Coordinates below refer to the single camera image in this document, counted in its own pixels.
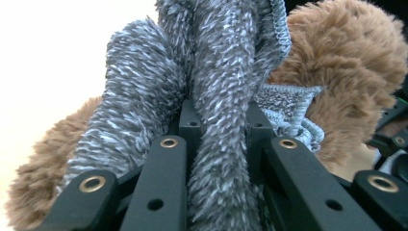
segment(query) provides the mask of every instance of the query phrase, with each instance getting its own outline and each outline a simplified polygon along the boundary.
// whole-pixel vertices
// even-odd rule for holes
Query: black plastic bracket
[[[275,138],[271,146],[264,195],[276,230],[380,230],[303,143]]]
[[[91,170],[74,178],[36,231],[109,230],[119,191],[107,170]]]
[[[179,122],[179,136],[182,137],[187,143],[187,166],[188,174],[187,178],[190,178],[191,166],[197,155],[197,148],[201,144],[201,120],[197,114],[192,101],[186,99],[183,102],[183,107],[180,114]]]
[[[186,230],[186,142],[176,136],[160,137],[148,156],[120,230]]]
[[[379,130],[384,127],[387,123],[394,120],[404,112],[408,111],[408,104],[404,100],[397,98],[396,103],[393,108],[386,109],[383,113],[383,116],[377,123],[376,129]]]
[[[272,125],[256,102],[249,103],[246,114],[248,130],[246,134],[248,145],[248,172],[253,184],[264,184],[261,172],[261,158],[263,150],[270,148],[270,141],[276,137]]]
[[[408,230],[408,185],[376,170],[360,171],[350,193],[383,230]]]

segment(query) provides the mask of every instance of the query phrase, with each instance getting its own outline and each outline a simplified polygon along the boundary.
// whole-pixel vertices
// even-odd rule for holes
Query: mounting hole
[[[106,183],[106,179],[103,176],[91,176],[81,182],[79,190],[82,193],[93,193],[101,189]]]
[[[162,147],[166,147],[166,148],[171,148],[171,147],[175,147],[177,145],[178,141],[175,139],[164,139],[160,142],[160,145]]]
[[[405,139],[402,137],[395,137],[395,142],[398,145],[404,145],[405,144]]]
[[[153,199],[147,203],[147,209],[150,211],[158,211],[162,209],[164,205],[165,203],[162,201],[162,199]]]
[[[326,200],[326,205],[330,209],[336,210],[336,211],[341,211],[343,209],[342,204],[340,204],[339,202],[337,202],[336,200],[333,200],[333,199]]]
[[[297,143],[292,140],[281,140],[279,144],[285,148],[297,148]]]
[[[392,180],[378,175],[369,176],[369,183],[380,191],[387,193],[396,193],[399,187]]]

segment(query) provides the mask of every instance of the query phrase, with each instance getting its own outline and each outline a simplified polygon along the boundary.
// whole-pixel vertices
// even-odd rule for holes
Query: gray fuzzy textile
[[[121,176],[142,165],[190,94],[204,124],[189,182],[190,230],[261,230],[245,113],[289,53],[284,1],[158,0],[157,8],[161,28],[137,21],[112,37],[103,100],[64,185],[87,170]]]
[[[189,182],[191,229],[261,230],[247,172],[245,113],[289,53],[283,1],[197,0],[194,12],[192,96],[204,136]]]
[[[151,142],[166,134],[185,95],[185,75],[163,31],[136,21],[112,36],[103,100],[68,161],[63,187],[106,169],[121,176],[143,165]]]
[[[305,115],[313,98],[322,90],[323,87],[263,84],[255,101],[269,119],[276,135],[295,138],[317,153],[324,132]]]

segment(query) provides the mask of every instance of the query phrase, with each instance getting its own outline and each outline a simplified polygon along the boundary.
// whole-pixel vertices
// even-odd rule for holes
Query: plush fabric
[[[151,142],[180,110],[186,78],[161,28],[135,21],[108,44],[102,102],[68,161],[64,185],[91,169],[117,177],[144,164]]]
[[[271,84],[324,86],[306,116],[325,133],[318,158],[329,169],[368,141],[407,73],[402,22],[364,1],[327,0],[288,16],[293,48]]]
[[[261,230],[245,158],[245,115],[289,52],[284,2],[193,3],[192,99],[204,135],[189,182],[191,230]]]
[[[29,162],[18,168],[6,204],[10,225],[15,229],[38,226],[57,198],[57,186],[65,175],[67,160],[74,155],[77,142],[101,98],[92,98],[75,114],[59,121],[34,145]]]
[[[295,138],[316,153],[324,132],[305,118],[305,115],[313,98],[322,90],[322,87],[264,84],[255,101],[269,119],[277,136]]]

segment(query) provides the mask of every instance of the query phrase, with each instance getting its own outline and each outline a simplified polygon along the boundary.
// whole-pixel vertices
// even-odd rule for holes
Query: brown fur
[[[77,113],[56,123],[34,146],[28,164],[17,170],[6,204],[10,226],[28,229],[38,226],[54,203],[56,187],[64,176],[66,162],[101,98],[90,99]]]
[[[407,73],[402,22],[357,0],[308,4],[289,15],[293,47],[272,84],[326,86],[307,117],[325,132],[318,154],[328,168],[368,141]]]

